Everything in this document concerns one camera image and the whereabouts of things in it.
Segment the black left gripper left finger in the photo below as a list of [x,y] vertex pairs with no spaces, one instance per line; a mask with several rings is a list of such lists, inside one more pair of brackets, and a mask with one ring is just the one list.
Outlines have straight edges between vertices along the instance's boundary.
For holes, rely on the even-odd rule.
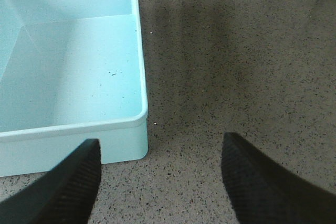
[[98,139],[81,143],[56,167],[1,202],[1,223],[87,223],[101,182]]

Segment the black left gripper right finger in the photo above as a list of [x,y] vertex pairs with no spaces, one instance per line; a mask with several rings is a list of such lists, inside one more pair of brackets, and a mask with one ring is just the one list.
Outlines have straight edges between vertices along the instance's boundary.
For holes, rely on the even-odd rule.
[[288,171],[234,132],[222,177],[240,223],[335,223],[335,195]]

